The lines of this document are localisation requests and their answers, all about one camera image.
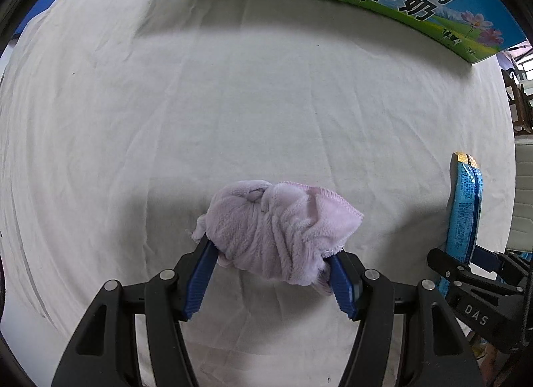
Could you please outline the blue snack bar packet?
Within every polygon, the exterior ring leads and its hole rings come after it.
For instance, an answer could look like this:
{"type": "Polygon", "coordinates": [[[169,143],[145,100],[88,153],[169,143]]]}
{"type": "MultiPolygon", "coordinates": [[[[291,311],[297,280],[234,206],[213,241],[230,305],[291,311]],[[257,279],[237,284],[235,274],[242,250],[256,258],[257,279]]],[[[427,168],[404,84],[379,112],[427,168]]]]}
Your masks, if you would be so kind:
{"type": "Polygon", "coordinates": [[[453,202],[445,252],[468,265],[476,245],[481,217],[483,176],[475,158],[465,152],[453,154],[452,168],[453,202]]]}

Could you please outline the lilac fluffy towel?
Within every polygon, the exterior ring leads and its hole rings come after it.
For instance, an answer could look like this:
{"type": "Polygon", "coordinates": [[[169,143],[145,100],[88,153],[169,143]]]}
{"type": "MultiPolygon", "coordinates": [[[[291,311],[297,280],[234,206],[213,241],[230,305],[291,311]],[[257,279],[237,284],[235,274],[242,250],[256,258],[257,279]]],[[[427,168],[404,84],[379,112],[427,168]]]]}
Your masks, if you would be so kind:
{"type": "Polygon", "coordinates": [[[243,180],[212,197],[192,238],[207,237],[223,267],[330,295],[326,261],[344,248],[362,221],[361,212],[327,188],[243,180]]]}

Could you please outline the grey plastic chair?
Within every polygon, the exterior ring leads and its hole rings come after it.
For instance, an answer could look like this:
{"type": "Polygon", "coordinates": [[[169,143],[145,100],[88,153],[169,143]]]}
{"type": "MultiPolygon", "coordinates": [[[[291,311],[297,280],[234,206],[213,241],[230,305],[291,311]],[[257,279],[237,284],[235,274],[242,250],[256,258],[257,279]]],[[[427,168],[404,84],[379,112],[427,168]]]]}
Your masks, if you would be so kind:
{"type": "Polygon", "coordinates": [[[516,184],[507,249],[532,252],[533,158],[532,136],[515,139],[516,184]]]}

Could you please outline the brown wooden chair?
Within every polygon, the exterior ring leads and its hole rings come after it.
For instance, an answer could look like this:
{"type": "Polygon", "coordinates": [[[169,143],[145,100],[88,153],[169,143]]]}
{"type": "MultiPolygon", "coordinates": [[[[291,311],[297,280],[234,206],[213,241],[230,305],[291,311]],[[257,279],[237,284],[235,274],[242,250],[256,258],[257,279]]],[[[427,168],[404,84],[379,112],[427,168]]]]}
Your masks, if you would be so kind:
{"type": "Polygon", "coordinates": [[[532,96],[526,94],[524,85],[511,70],[501,70],[501,74],[510,106],[514,135],[532,135],[532,96]]]}

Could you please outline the white tablecloth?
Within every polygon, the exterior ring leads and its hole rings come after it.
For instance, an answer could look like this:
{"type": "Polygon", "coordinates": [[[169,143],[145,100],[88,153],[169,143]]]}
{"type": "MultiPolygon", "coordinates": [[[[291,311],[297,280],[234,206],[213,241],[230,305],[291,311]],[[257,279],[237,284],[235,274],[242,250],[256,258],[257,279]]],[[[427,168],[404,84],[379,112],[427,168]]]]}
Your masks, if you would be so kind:
{"type": "Polygon", "coordinates": [[[2,330],[49,385],[104,282],[174,266],[243,179],[339,193],[364,216],[347,249],[416,283],[457,150],[484,179],[479,244],[500,251],[515,154],[495,59],[325,0],[57,0],[1,78],[2,330]]]}

